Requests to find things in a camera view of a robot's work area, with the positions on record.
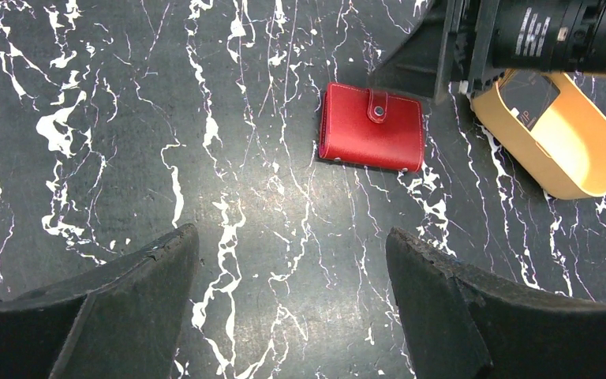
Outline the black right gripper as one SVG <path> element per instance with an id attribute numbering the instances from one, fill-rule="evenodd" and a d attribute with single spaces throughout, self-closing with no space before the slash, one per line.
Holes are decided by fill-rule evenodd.
<path id="1" fill-rule="evenodd" d="M 606 76 L 606 1 L 428 1 L 369 87 L 441 102 L 509 69 Z"/>

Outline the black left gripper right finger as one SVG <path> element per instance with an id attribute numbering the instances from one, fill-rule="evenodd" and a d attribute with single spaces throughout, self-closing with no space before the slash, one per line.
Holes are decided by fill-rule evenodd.
<path id="1" fill-rule="evenodd" d="M 606 378 L 606 303 L 507 280 L 400 228 L 385 250 L 417 377 Z"/>

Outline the black card in tray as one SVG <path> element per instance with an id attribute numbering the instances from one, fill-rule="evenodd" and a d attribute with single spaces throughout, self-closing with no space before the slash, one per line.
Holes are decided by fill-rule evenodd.
<path id="1" fill-rule="evenodd" d="M 559 88 L 549 77 L 526 70 L 513 71 L 499 84 L 506 108 L 526 120 L 539 118 L 559 96 Z"/>

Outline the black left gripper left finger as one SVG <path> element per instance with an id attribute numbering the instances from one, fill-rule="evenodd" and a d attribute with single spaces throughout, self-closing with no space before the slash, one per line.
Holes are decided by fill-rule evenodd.
<path id="1" fill-rule="evenodd" d="M 187 223 L 84 274 L 0 301 L 0 378 L 167 378 L 200 263 Z"/>

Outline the red leather card holder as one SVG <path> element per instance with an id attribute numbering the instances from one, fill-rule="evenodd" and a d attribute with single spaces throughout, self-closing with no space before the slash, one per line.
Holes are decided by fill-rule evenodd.
<path id="1" fill-rule="evenodd" d="M 417 172 L 424 153 L 419 101 L 338 82 L 327 85 L 320 123 L 321 159 Z"/>

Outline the yellow oval tray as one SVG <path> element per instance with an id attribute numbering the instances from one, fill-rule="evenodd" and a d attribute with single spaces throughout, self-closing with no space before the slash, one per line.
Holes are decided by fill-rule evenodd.
<path id="1" fill-rule="evenodd" d="M 576 200 L 606 195 L 606 116 L 565 73 L 541 73 L 560 94 L 535 119 L 515 117 L 499 94 L 499 84 L 473 96 L 480 123 L 550 196 Z"/>

